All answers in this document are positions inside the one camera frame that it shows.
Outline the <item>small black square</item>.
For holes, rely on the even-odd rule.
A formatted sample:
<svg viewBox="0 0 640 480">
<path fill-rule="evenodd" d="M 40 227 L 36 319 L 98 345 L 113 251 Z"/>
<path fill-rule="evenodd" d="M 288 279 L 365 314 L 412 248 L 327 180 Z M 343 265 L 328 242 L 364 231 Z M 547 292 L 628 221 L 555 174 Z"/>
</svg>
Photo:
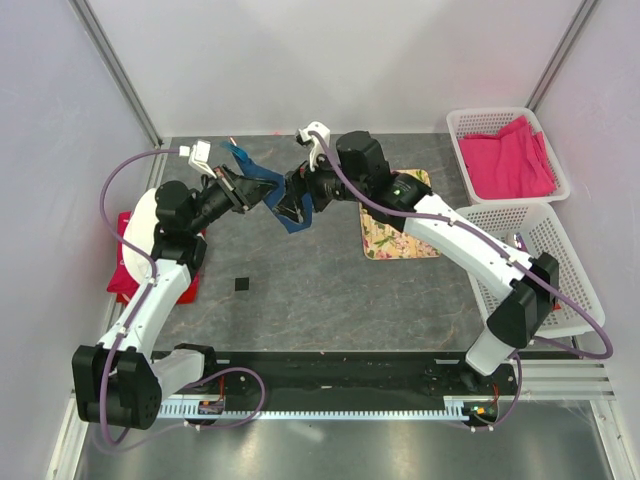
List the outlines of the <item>small black square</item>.
<svg viewBox="0 0 640 480">
<path fill-rule="evenodd" d="M 248 291 L 250 287 L 250 279 L 248 277 L 237 277 L 234 279 L 235 291 Z"/>
</svg>

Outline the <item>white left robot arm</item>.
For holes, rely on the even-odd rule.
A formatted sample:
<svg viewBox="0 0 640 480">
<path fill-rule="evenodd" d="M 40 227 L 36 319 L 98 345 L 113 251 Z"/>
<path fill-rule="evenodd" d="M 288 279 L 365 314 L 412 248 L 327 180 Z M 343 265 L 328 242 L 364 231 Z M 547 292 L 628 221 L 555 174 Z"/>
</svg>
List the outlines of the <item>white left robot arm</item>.
<svg viewBox="0 0 640 480">
<path fill-rule="evenodd" d="M 76 407 L 81 420 L 105 427 L 146 430 L 161 403 L 183 388 L 208 393 L 219 382 L 215 351 L 183 344 L 152 358 L 156 340 L 179 297 L 189 288 L 207 250 L 204 230 L 229 211 L 244 214 L 278 184 L 238 175 L 227 166 L 204 177 L 201 189 L 169 181 L 144 195 L 136 214 L 150 220 L 153 243 L 136 252 L 148 263 L 120 318 L 94 346 L 72 357 Z"/>
</svg>

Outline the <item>red folded cloth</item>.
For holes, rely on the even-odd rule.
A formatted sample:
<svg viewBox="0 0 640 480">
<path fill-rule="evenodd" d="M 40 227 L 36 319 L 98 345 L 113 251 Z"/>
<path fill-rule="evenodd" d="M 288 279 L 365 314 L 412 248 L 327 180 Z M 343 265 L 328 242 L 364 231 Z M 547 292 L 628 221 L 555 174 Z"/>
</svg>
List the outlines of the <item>red folded cloth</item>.
<svg viewBox="0 0 640 480">
<path fill-rule="evenodd" d="M 123 211 L 118 215 L 117 232 L 119 235 L 124 235 L 131 215 L 131 211 Z M 189 287 L 181 294 L 181 296 L 176 301 L 177 305 L 191 304 L 195 302 L 200 288 L 201 276 L 201 273 L 196 274 L 196 277 L 191 282 Z M 139 283 L 129 274 L 128 270 L 126 269 L 122 252 L 122 243 L 119 242 L 117 245 L 116 269 L 109 281 L 107 291 L 111 294 L 116 295 L 117 303 L 127 305 L 136 293 L 138 287 Z"/>
</svg>

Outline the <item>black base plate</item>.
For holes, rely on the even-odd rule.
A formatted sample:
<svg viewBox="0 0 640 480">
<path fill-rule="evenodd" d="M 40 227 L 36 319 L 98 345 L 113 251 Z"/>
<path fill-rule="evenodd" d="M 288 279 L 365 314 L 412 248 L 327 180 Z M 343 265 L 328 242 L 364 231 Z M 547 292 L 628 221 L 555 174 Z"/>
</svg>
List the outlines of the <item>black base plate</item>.
<svg viewBox="0 0 640 480">
<path fill-rule="evenodd" d="M 427 410 L 447 397 L 492 401 L 516 392 L 513 365 L 482 377 L 462 352 L 219 352 L 215 370 L 229 367 L 259 374 L 268 410 Z"/>
</svg>

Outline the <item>blue metallic fork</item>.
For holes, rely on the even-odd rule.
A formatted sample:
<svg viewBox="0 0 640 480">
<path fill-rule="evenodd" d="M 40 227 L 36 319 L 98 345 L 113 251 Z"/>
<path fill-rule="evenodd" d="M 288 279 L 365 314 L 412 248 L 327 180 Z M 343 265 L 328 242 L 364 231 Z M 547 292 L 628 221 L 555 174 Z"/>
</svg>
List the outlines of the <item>blue metallic fork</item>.
<svg viewBox="0 0 640 480">
<path fill-rule="evenodd" d="M 250 159 L 248 153 L 231 141 L 223 141 L 220 146 L 229 151 L 238 163 L 247 163 Z"/>
</svg>

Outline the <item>pink cloth napkins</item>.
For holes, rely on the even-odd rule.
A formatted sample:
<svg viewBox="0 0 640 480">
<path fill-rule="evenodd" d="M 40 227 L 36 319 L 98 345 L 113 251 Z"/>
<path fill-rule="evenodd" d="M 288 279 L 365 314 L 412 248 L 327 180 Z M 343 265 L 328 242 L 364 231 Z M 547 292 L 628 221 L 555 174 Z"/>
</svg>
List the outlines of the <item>pink cloth napkins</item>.
<svg viewBox="0 0 640 480">
<path fill-rule="evenodd" d="M 458 141 L 471 184 L 484 200 L 545 197 L 556 190 L 544 136 L 524 116 L 495 135 Z"/>
</svg>

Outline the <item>white cloth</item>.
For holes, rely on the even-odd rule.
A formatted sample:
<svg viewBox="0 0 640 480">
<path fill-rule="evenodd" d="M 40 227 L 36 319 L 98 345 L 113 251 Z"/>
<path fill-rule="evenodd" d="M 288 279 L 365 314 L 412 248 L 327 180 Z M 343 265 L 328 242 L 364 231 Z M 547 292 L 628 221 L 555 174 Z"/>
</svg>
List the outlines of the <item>white cloth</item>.
<svg viewBox="0 0 640 480">
<path fill-rule="evenodd" d="M 156 216 L 156 193 L 157 189 L 151 188 L 142 195 L 122 235 L 124 240 L 148 257 L 152 253 L 155 227 L 159 222 Z M 137 283 L 140 283 L 150 269 L 149 261 L 126 245 L 122 245 L 122 256 L 127 272 Z"/>
</svg>

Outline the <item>upper white plastic basket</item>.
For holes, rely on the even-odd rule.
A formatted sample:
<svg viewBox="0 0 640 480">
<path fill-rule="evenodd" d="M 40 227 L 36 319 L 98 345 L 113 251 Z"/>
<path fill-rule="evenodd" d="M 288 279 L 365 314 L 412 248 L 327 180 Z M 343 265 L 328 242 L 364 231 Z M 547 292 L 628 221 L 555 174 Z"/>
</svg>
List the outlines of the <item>upper white plastic basket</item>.
<svg viewBox="0 0 640 480">
<path fill-rule="evenodd" d="M 501 200 L 484 200 L 478 197 L 473 189 L 471 180 L 464 164 L 458 141 L 469 134 L 495 135 L 501 128 L 511 123 L 520 116 L 524 116 L 535 132 L 541 132 L 544 136 L 546 150 L 549 156 L 549 164 L 555 178 L 556 190 L 545 197 L 516 198 Z M 454 152 L 459 168 L 465 182 L 465 189 L 469 200 L 473 204 L 495 203 L 498 201 L 542 201 L 553 202 L 565 200 L 569 197 L 570 187 L 560 162 L 553 151 L 536 115 L 524 107 L 487 107 L 453 110 L 446 116 L 446 123 L 454 147 Z"/>
</svg>

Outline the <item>blue paper napkin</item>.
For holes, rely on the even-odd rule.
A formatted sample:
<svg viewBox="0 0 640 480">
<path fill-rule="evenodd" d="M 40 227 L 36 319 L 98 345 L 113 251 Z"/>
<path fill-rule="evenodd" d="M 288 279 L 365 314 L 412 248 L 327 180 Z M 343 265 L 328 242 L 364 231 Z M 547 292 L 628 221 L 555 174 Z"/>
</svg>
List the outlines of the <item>blue paper napkin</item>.
<svg viewBox="0 0 640 480">
<path fill-rule="evenodd" d="M 310 194 L 292 175 L 283 175 L 255 163 L 247 153 L 233 153 L 245 177 L 269 181 L 275 188 L 263 203 L 290 234 L 306 230 L 312 224 L 313 205 Z"/>
</svg>

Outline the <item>floral placemat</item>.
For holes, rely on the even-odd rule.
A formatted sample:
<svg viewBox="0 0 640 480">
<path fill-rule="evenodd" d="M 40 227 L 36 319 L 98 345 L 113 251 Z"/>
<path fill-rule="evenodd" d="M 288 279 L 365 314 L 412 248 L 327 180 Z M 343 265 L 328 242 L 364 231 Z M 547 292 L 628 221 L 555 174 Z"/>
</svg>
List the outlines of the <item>floral placemat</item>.
<svg viewBox="0 0 640 480">
<path fill-rule="evenodd" d="M 412 260 L 437 258 L 440 252 L 424 241 L 374 220 L 360 206 L 363 252 L 369 260 Z"/>
</svg>

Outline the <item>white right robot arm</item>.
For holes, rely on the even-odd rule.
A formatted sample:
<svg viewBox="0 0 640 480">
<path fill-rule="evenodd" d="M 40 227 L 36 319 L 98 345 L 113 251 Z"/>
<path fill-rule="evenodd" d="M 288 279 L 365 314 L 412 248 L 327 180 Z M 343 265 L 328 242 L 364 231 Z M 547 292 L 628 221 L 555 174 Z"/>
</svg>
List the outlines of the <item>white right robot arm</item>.
<svg viewBox="0 0 640 480">
<path fill-rule="evenodd" d="M 457 371 L 465 391 L 483 392 L 498 366 L 525 348 L 553 311 L 558 261 L 547 253 L 533 258 L 489 236 L 429 185 L 391 170 L 369 132 L 349 132 L 334 148 L 328 138 L 318 123 L 297 132 L 309 159 L 287 174 L 275 212 L 301 224 L 332 201 L 358 202 L 375 221 L 431 245 L 488 287 L 498 307 Z"/>
</svg>

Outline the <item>lower white plastic basket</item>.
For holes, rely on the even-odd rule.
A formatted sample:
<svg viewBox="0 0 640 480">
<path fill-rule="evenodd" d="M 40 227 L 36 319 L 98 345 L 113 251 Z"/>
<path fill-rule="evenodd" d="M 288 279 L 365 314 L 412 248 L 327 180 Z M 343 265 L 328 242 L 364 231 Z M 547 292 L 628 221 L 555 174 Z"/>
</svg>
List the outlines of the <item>lower white plastic basket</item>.
<svg viewBox="0 0 640 480">
<path fill-rule="evenodd" d="M 600 326 L 605 313 L 583 265 L 566 234 L 562 223 L 549 203 L 495 203 L 460 208 L 457 212 L 473 224 L 505 241 L 509 233 L 520 234 L 527 252 L 534 257 L 546 252 L 560 265 L 558 290 L 576 302 Z M 486 321 L 498 306 L 498 300 L 488 288 L 468 274 L 481 317 Z M 583 317 L 559 302 L 537 332 L 549 338 L 563 338 L 593 332 Z"/>
</svg>

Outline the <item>white plastic basket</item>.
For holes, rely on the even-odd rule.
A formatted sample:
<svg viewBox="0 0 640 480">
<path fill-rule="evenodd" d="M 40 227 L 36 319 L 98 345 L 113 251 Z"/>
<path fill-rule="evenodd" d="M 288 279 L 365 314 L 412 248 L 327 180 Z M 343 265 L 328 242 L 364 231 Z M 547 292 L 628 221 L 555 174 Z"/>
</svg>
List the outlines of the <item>white plastic basket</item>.
<svg viewBox="0 0 640 480">
<path fill-rule="evenodd" d="M 473 189 L 471 180 L 464 164 L 458 141 L 469 134 L 495 135 L 501 128 L 511 123 L 520 116 L 524 116 L 535 132 L 541 132 L 544 136 L 546 150 L 549 156 L 549 164 L 555 178 L 556 190 L 545 197 L 516 198 L 501 200 L 484 200 L 478 197 Z M 473 204 L 495 203 L 498 201 L 542 201 L 553 202 L 565 200 L 569 197 L 570 187 L 560 162 L 553 151 L 536 115 L 524 107 L 487 107 L 453 110 L 446 116 L 446 123 L 454 147 L 454 152 L 459 168 L 465 182 L 465 189 L 469 200 Z"/>
<path fill-rule="evenodd" d="M 549 203 L 495 203 L 460 208 L 457 212 L 473 224 L 505 241 L 509 233 L 520 234 L 527 252 L 534 257 L 546 252 L 560 265 L 558 290 L 576 302 L 600 326 L 605 313 L 583 265 L 566 234 L 562 223 Z M 486 321 L 498 306 L 498 300 L 488 288 L 468 274 L 481 317 Z M 549 338 L 563 338 L 593 332 L 583 317 L 559 302 L 537 332 Z"/>
</svg>

